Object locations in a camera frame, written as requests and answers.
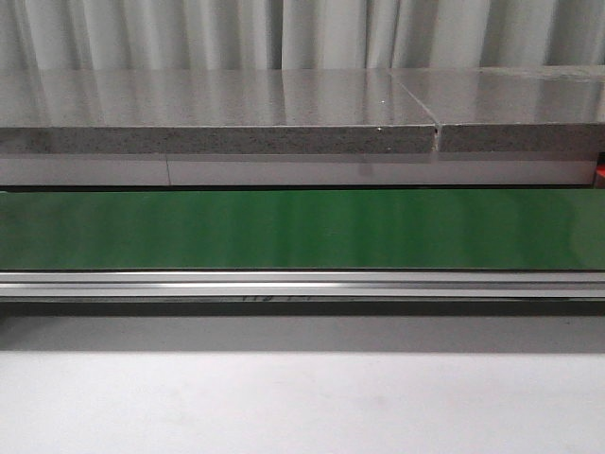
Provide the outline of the grey stone counter slab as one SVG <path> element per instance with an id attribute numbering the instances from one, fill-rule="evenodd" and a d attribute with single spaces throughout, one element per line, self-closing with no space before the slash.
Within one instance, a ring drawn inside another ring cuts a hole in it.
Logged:
<path id="1" fill-rule="evenodd" d="M 383 70 L 1 75 L 5 154 L 425 154 L 435 135 Z"/>

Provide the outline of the green conveyor belt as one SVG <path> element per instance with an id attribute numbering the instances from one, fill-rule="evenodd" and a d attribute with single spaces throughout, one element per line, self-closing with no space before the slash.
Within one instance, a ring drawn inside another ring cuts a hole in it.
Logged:
<path id="1" fill-rule="evenodd" d="M 6 271 L 600 270 L 595 189 L 5 192 Z"/>

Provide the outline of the grey stone slab right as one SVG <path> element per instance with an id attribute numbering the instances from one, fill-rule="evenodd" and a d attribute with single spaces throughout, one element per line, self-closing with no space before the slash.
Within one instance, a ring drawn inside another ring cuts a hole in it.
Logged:
<path id="1" fill-rule="evenodd" d="M 393 69 L 429 113 L 441 153 L 599 154 L 601 67 Z"/>

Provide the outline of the white curtain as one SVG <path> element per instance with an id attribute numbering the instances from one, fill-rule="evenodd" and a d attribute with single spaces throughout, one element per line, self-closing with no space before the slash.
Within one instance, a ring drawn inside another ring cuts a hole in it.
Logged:
<path id="1" fill-rule="evenodd" d="M 13 69 L 591 65 L 600 1 L 5 1 Z"/>

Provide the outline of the aluminium conveyor frame rail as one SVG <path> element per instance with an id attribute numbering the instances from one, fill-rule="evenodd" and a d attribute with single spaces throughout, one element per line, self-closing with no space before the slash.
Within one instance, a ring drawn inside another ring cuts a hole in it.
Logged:
<path id="1" fill-rule="evenodd" d="M 4 272 L 16 298 L 216 296 L 601 299 L 596 271 L 93 271 Z"/>

